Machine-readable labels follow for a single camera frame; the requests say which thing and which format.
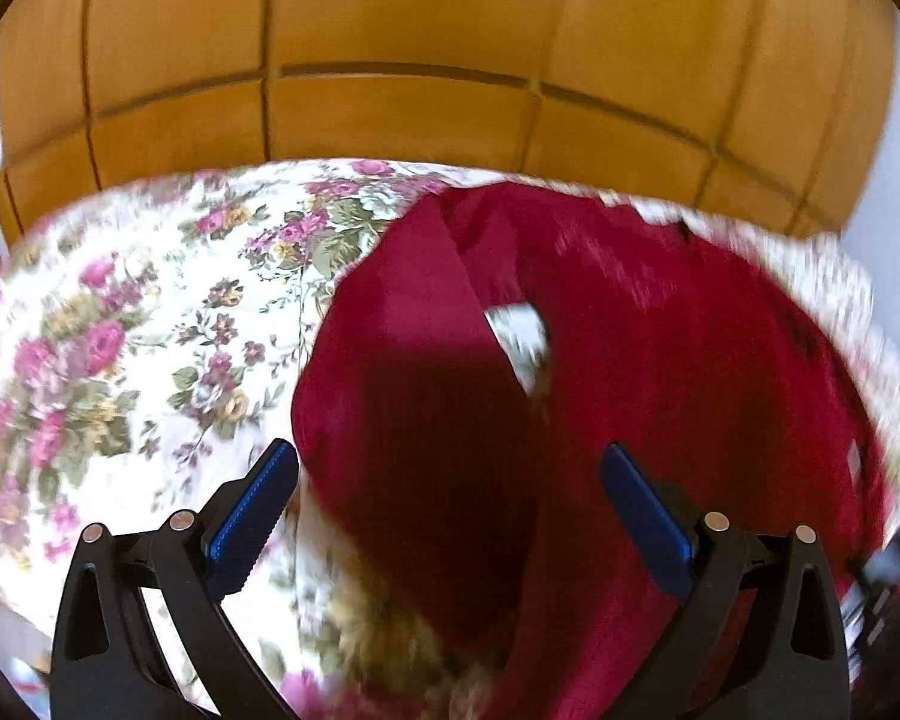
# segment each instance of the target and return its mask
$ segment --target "floral bedspread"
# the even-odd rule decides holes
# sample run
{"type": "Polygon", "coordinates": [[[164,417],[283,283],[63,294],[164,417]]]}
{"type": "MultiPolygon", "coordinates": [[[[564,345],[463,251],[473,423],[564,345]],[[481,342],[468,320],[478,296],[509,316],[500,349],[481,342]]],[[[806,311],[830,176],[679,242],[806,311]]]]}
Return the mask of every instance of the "floral bedspread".
{"type": "MultiPolygon", "coordinates": [[[[290,396],[341,276],[420,194],[502,177],[533,181],[376,160],[276,163],[138,182],[45,220],[0,270],[0,599],[53,635],[83,525],[155,528],[242,476],[271,439],[289,438],[290,396]]],[[[599,196],[655,223],[684,218],[763,266],[816,319],[884,442],[893,536],[900,362],[871,325],[860,266],[832,236],[792,241],[661,201],[599,196]]],[[[487,318],[533,395],[546,359],[533,309],[487,318]]],[[[148,603],[186,694],[211,706],[159,593],[148,603]]],[[[499,666],[444,652],[324,517],[305,477],[245,590],[223,608],[305,720],[471,718],[499,666]]]]}

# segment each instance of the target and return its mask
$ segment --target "bed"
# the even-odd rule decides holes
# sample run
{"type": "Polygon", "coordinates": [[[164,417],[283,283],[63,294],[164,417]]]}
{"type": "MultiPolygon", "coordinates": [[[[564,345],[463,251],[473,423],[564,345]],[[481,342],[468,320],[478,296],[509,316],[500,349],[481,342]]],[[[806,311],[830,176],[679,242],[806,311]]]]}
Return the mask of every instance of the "bed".
{"type": "MultiPolygon", "coordinates": [[[[0,600],[51,635],[82,525],[154,527],[288,437],[338,279],[420,194],[502,176],[613,187],[603,201],[684,218],[778,280],[844,354],[884,442],[888,541],[900,362],[837,233],[879,141],[894,34],[890,0],[15,0],[0,600]]],[[[487,319],[533,392],[533,310],[487,319]]],[[[224,608],[297,706],[360,716],[331,616],[359,619],[379,591],[304,482],[224,608]],[[324,707],[333,680],[343,704],[324,707]]],[[[432,706],[391,709],[463,720],[493,678],[438,670],[432,706]]]]}
{"type": "MultiPolygon", "coordinates": [[[[293,387],[338,279],[420,194],[504,176],[375,159],[270,163],[132,183],[36,225],[0,269],[2,603],[53,635],[83,525],[154,528],[177,509],[199,508],[271,439],[288,437],[293,387]]],[[[900,363],[871,324],[864,271],[834,236],[802,242],[672,203],[599,196],[634,204],[652,223],[683,218],[759,264],[816,319],[884,443],[889,540],[900,524],[900,363]]],[[[487,318],[532,394],[546,352],[533,310],[509,306],[487,318]]],[[[352,543],[304,482],[224,609],[299,704],[318,701],[329,680],[352,678],[340,616],[359,624],[375,593],[386,589],[365,580],[352,543]]],[[[149,601],[180,683],[207,702],[159,595],[149,601]]],[[[471,716],[493,676],[483,664],[442,674],[429,700],[456,707],[444,716],[471,716]]],[[[409,716],[428,716],[420,712],[409,716]]]]}

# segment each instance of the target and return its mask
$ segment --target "wooden headboard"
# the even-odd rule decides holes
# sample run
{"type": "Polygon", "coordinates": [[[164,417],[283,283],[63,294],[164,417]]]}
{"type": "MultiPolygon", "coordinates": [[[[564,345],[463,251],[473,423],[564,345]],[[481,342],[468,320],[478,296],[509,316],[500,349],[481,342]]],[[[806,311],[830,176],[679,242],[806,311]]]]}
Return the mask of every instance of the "wooden headboard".
{"type": "Polygon", "coordinates": [[[890,0],[16,0],[8,237],[132,179],[373,156],[839,229],[893,76],[890,0]]]}

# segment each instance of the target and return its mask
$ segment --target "red towel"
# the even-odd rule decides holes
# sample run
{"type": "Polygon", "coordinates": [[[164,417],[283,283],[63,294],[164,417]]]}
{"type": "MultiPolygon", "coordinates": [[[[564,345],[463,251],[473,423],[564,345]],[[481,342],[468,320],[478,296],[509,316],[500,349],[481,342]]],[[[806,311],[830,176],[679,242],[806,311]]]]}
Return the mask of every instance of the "red towel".
{"type": "Polygon", "coordinates": [[[783,290],[684,225],[518,184],[391,225],[337,290],[293,435],[327,511],[444,640],[518,615],[488,720],[598,717],[676,607],[601,492],[607,442],[744,529],[813,526],[844,586],[883,526],[863,405],[783,290]],[[549,338],[546,421],[482,313],[519,301],[549,338]]]}

